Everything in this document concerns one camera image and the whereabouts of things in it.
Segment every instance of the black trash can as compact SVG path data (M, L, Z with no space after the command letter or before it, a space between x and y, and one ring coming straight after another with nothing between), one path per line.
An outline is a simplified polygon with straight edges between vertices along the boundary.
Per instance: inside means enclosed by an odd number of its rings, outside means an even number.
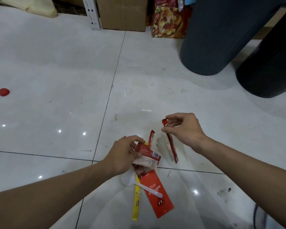
M180 59L201 75L219 73L286 0L196 0Z
M236 70L236 77L259 97L286 92L286 14Z

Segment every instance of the white plastic spoon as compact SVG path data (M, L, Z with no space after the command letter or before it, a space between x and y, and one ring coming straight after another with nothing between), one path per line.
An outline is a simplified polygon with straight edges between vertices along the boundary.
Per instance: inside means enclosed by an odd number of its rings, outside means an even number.
M134 172L133 169L129 169L126 173L121 175L121 181L123 182L123 184L125 186L132 186L132 185L137 185L141 188L143 188L144 190L148 191L149 193L154 194L155 196L159 197L159 198L163 198L163 195L145 185L142 185L138 182L136 182L136 174Z

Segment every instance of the white plastic bag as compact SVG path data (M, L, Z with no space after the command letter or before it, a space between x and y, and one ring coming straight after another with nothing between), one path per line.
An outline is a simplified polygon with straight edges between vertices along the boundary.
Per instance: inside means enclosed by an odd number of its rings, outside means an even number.
M52 0L0 0L0 3L49 18L57 17Z

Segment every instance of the yellow wrapper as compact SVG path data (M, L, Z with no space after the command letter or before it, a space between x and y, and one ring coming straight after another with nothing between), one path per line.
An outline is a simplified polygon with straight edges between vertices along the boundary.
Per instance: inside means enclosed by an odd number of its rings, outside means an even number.
M138 176L136 175L136 181L140 183ZM138 211L139 211L139 199L140 199L140 189L141 187L135 185L134 188L134 200L133 200L133 212L132 212L132 220L138 219Z

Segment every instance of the person's left hand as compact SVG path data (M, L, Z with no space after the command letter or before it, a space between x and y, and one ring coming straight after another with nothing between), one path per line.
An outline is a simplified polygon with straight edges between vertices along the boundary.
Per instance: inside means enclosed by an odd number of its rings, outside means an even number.
M132 162L142 156L141 153L134 151L137 147L135 141L145 143L145 140L136 135L123 137L114 142L109 153L103 159L112 168L114 175L125 173L131 167Z

